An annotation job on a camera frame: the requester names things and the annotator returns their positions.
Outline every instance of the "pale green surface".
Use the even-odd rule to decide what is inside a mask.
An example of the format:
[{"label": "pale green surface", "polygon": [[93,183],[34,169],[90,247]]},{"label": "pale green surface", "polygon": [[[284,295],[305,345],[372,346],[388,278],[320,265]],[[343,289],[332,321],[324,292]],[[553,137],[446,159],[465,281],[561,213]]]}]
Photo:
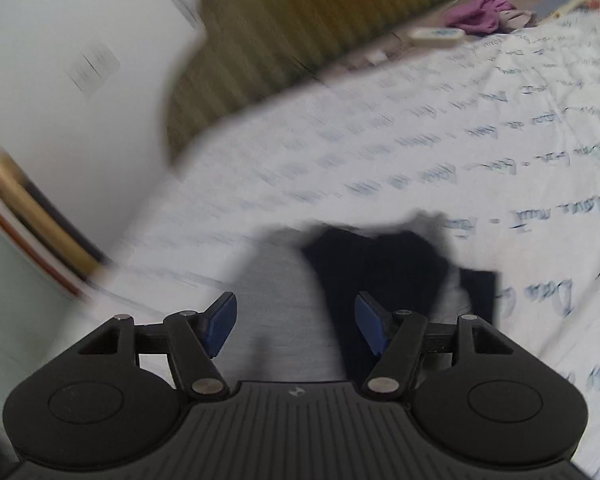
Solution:
[{"label": "pale green surface", "polygon": [[0,231],[0,427],[7,394],[43,363],[75,301]]}]

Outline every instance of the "bed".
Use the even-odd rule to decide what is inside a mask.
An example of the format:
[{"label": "bed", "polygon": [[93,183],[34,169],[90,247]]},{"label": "bed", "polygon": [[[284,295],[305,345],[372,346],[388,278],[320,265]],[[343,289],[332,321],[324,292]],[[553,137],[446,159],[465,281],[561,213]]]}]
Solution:
[{"label": "bed", "polygon": [[574,461],[600,480],[600,14],[287,91],[187,159],[60,346],[114,308],[204,309],[273,227],[441,211],[453,260],[500,273],[499,329],[584,394]]}]

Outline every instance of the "bed sheet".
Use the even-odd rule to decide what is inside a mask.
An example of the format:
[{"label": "bed sheet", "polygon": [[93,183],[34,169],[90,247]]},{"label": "bed sheet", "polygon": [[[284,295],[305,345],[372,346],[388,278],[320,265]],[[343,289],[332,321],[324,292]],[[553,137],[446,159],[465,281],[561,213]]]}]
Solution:
[{"label": "bed sheet", "polygon": [[600,480],[600,14],[288,92],[189,157],[129,271],[225,283],[266,228],[442,211],[454,260],[500,273],[498,327],[586,397]]}]

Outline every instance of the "purple cloth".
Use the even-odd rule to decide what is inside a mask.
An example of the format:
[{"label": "purple cloth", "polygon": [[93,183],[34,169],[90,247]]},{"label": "purple cloth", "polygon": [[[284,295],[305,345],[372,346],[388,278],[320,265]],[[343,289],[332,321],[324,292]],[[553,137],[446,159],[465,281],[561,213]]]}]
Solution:
[{"label": "purple cloth", "polygon": [[491,34],[498,30],[498,13],[515,8],[509,0],[474,0],[447,11],[445,25],[467,34]]}]

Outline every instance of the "silver screw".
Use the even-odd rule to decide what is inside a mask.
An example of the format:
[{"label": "silver screw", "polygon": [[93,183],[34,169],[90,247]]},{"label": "silver screw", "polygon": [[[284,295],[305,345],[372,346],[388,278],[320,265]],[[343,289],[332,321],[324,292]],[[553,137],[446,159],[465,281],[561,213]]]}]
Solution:
[{"label": "silver screw", "polygon": [[191,389],[200,395],[219,394],[223,388],[224,384],[218,381],[218,379],[214,379],[212,377],[198,379],[191,385]]},{"label": "silver screw", "polygon": [[390,394],[400,388],[400,384],[391,377],[374,377],[366,386],[376,394]]}]

